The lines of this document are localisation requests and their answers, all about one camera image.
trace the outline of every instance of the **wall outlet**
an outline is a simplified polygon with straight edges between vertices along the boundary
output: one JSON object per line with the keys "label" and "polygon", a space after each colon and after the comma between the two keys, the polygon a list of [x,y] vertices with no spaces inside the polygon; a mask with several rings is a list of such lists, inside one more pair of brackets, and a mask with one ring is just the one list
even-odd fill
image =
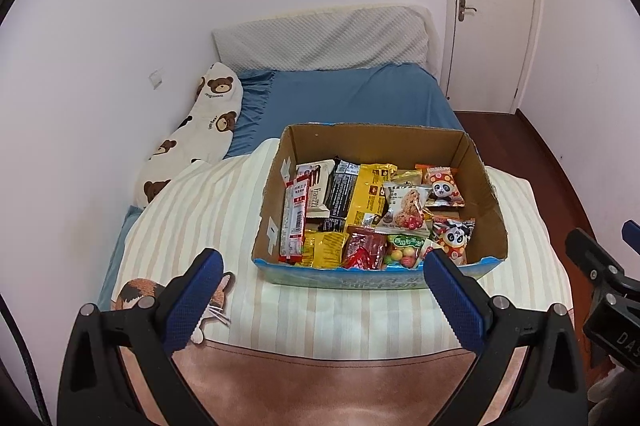
{"label": "wall outlet", "polygon": [[162,73],[164,71],[162,69],[158,69],[149,74],[149,81],[153,86],[154,90],[156,90],[160,85],[162,85]]}

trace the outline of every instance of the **screw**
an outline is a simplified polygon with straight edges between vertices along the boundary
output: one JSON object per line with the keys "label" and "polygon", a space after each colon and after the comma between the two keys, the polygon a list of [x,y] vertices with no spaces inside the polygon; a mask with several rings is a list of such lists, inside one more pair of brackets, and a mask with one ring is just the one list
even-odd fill
{"label": "screw", "polygon": [[509,307],[510,303],[504,296],[496,296],[494,297],[494,305],[496,308],[504,310]]}
{"label": "screw", "polygon": [[558,316],[564,316],[566,314],[566,307],[561,303],[554,303],[554,312]]}
{"label": "screw", "polygon": [[138,300],[138,307],[141,309],[150,309],[156,303],[156,299],[153,296],[143,296]]}
{"label": "screw", "polygon": [[91,316],[94,313],[95,305],[93,303],[85,303],[80,308],[82,316]]}

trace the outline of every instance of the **whiskers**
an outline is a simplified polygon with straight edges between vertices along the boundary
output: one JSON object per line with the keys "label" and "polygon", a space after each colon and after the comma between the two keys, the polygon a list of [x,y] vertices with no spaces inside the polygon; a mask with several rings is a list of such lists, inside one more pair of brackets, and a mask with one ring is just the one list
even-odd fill
{"label": "whiskers", "polygon": [[202,319],[206,318],[215,318],[227,327],[231,325],[231,320],[226,316],[225,310],[217,305],[207,305],[207,308],[202,314]]}

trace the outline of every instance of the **baseboard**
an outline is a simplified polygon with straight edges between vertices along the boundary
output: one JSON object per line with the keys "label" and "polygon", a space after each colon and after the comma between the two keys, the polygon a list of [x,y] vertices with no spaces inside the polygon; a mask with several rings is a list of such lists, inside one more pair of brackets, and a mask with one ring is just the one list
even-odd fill
{"label": "baseboard", "polygon": [[556,175],[558,175],[558,179],[562,183],[562,186],[564,187],[564,191],[567,194],[568,199],[571,201],[572,206],[574,207],[575,215],[577,217],[579,227],[584,229],[584,231],[590,234],[590,236],[595,238],[596,235],[593,232],[593,228],[591,228],[591,223],[589,222],[587,213],[584,212],[584,207],[582,207],[582,203],[578,198],[578,194],[575,192],[574,187],[571,184],[571,181],[569,181],[569,178],[564,173],[564,170],[562,169],[562,166],[558,162],[558,159],[556,159],[556,156],[554,156],[551,149],[549,149],[549,147],[546,145],[545,140],[542,139],[542,136],[538,133],[536,128],[531,124],[531,122],[527,119],[527,116],[525,116],[520,109],[516,109],[516,116],[518,117],[518,119],[520,119],[520,121],[524,123],[524,126],[527,127],[527,130],[529,131],[530,135],[532,135],[532,137],[536,140],[536,142],[538,143],[538,146],[540,146],[540,149],[543,151],[546,158],[548,159],[549,164],[553,167],[554,171],[556,172]]}

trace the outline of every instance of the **bear print body pillow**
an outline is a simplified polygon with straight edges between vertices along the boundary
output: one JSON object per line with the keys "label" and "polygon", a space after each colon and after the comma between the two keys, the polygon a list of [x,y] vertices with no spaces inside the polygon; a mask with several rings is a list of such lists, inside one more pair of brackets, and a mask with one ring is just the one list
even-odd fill
{"label": "bear print body pillow", "polygon": [[169,182],[202,159],[216,164],[231,145],[242,106],[238,76],[222,63],[214,63],[200,78],[196,102],[178,129],[165,139],[146,162],[136,182],[135,204],[145,208]]}

